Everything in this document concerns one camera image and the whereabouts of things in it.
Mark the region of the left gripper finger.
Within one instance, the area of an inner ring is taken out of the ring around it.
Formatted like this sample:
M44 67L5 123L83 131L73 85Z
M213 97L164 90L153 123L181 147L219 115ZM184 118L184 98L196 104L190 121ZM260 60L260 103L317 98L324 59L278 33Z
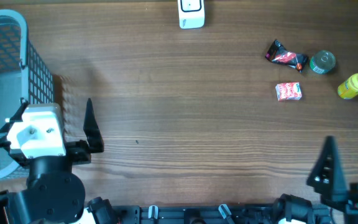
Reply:
M0 129L0 139L7 136L9 130L12 128L14 123L22 122L22 114L24 113L24 110L28 107L28 105L28 102L21 103L15 114L5 122L4 126Z
M104 152L104 141L94 115L93 104L90 98L86 103L85 118L83 123L89 150L91 153Z

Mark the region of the red white small carton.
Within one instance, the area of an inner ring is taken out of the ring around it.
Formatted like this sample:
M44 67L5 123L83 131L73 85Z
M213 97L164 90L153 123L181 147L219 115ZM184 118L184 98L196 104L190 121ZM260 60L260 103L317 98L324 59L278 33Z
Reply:
M277 100L300 100L302 97L302 92L299 82L291 83L280 83L275 87Z

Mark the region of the yellow lidded small bottle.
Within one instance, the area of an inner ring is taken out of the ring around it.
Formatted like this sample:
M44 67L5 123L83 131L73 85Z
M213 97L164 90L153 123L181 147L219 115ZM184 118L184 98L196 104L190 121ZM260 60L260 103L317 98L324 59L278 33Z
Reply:
M338 95L345 99L350 100L358 95L358 73L351 75L347 80L340 84L337 88Z

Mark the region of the green labelled round container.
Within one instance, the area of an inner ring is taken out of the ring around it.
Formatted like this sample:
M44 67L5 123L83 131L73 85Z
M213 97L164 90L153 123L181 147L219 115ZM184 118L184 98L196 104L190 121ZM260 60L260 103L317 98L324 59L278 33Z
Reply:
M310 68L318 74L330 72L336 66L335 56L327 51L320 50L310 60Z

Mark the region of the black red snack wrapper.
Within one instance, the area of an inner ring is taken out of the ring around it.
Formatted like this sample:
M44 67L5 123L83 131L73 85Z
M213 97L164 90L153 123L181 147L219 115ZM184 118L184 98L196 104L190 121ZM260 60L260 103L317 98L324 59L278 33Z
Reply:
M269 62L294 68L300 73L303 71L309 60L309 56L306 54L288 51L278 40L274 40L272 42L267 53L265 54L265 58Z

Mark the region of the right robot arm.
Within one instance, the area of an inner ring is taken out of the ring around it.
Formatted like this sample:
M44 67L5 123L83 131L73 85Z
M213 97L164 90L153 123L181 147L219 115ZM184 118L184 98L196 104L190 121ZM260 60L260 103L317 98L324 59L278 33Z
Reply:
M358 223L358 182L347 185L333 136L325 139L306 184L320 195L320 202L329 208L329 217L314 211L310 201L283 194L273 204L274 223L334 223L334 210L342 212L344 223Z

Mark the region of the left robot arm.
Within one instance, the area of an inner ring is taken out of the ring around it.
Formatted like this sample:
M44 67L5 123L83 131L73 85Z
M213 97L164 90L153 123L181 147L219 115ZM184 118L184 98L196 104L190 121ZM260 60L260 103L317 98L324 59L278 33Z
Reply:
M89 164L104 142L91 100L86 103L86 139L66 142L56 103L32 105L22 100L0 129L0 148L29 170L26 189L0 192L0 223L120 223L108 200L85 203L85 187L72 167Z

